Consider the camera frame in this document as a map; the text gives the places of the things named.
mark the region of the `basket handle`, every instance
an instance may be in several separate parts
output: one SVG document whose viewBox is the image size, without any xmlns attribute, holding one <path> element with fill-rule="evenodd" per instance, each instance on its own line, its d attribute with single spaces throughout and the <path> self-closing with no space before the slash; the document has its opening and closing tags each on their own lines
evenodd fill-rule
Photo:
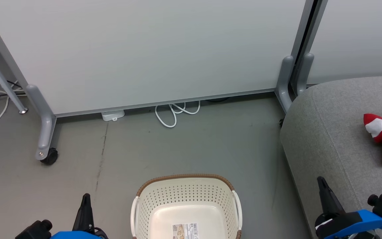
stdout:
<svg viewBox="0 0 382 239">
<path fill-rule="evenodd" d="M 137 205 L 138 205 L 138 199 L 139 197 L 136 196 L 134 199 L 134 202 L 132 203 L 132 208 L 131 208 L 131 232 L 132 232 L 132 237 L 136 238 L 136 231 L 135 231 L 135 212 L 137 210 Z"/>
<path fill-rule="evenodd" d="M 235 190 L 232 190 L 232 194 L 234 195 L 235 207 L 237 208 L 237 211 L 238 211 L 238 230 L 241 230 L 241 227 L 243 227 L 243 211 L 241 209 L 241 202 Z"/>
</svg>

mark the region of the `gray ottoman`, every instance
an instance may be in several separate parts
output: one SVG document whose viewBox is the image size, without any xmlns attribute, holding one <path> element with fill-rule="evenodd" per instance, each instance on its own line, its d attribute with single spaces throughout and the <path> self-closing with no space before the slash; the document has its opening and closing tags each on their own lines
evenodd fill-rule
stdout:
<svg viewBox="0 0 382 239">
<path fill-rule="evenodd" d="M 285 117 L 281 141 L 313 238 L 322 213 L 318 176 L 347 212 L 370 210 L 368 197 L 382 194 L 382 145 L 365 130 L 365 113 L 382 116 L 382 77 L 308 88 Z M 382 230 L 377 233 L 382 237 Z"/>
</svg>

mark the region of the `white plastic basket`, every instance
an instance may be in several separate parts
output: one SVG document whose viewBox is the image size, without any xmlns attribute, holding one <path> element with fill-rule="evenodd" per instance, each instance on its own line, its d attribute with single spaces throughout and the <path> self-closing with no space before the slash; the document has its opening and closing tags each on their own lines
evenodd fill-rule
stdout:
<svg viewBox="0 0 382 239">
<path fill-rule="evenodd" d="M 237 193 L 228 180 L 214 174 L 149 180 L 132 203 L 133 239 L 240 239 L 241 227 Z"/>
</svg>

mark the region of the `whiteboard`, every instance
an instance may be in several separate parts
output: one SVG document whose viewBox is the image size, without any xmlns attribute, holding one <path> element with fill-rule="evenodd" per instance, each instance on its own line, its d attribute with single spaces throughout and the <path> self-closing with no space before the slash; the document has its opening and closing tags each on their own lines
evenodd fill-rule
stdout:
<svg viewBox="0 0 382 239">
<path fill-rule="evenodd" d="M 54 114 L 275 88 L 305 0 L 0 0 Z"/>
<path fill-rule="evenodd" d="M 310 52 L 309 84 L 382 76 L 382 1 L 328 1 Z"/>
</svg>

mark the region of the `sticker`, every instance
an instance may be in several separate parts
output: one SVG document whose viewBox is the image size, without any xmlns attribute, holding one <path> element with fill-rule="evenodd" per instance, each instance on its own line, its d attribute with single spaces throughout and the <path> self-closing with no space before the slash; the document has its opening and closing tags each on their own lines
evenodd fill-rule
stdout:
<svg viewBox="0 0 382 239">
<path fill-rule="evenodd" d="M 175 224 L 172 226 L 173 239 L 200 239 L 196 223 Z"/>
</svg>

